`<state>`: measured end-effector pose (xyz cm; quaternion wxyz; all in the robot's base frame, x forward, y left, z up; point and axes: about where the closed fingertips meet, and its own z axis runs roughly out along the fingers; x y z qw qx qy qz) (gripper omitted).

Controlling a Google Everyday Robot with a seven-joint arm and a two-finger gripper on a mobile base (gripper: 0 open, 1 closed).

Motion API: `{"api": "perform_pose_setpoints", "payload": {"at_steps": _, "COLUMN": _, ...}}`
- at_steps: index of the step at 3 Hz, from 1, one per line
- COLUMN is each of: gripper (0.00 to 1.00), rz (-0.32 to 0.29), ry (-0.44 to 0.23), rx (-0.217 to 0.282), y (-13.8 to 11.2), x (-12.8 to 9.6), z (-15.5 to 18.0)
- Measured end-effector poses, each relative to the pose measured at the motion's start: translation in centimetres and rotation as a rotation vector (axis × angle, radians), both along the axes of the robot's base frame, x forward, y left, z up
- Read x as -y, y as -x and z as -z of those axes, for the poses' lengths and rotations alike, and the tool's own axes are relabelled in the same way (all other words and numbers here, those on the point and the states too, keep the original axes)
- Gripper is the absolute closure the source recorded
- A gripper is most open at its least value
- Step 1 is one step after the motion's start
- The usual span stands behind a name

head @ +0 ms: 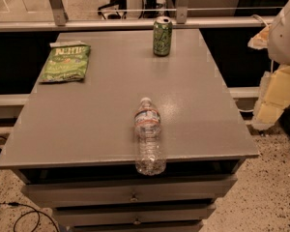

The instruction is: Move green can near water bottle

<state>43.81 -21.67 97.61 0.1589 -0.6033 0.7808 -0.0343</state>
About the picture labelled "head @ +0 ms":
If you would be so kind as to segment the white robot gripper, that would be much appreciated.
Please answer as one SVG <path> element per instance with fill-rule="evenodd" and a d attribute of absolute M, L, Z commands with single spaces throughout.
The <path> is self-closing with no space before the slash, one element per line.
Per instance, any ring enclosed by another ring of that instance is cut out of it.
<path fill-rule="evenodd" d="M 268 48 L 269 58 L 282 64 L 274 72 L 264 72 L 260 81 L 251 124 L 254 129 L 265 131 L 290 105 L 290 0 L 271 27 L 264 27 L 248 41 L 247 46 L 258 50 Z"/>

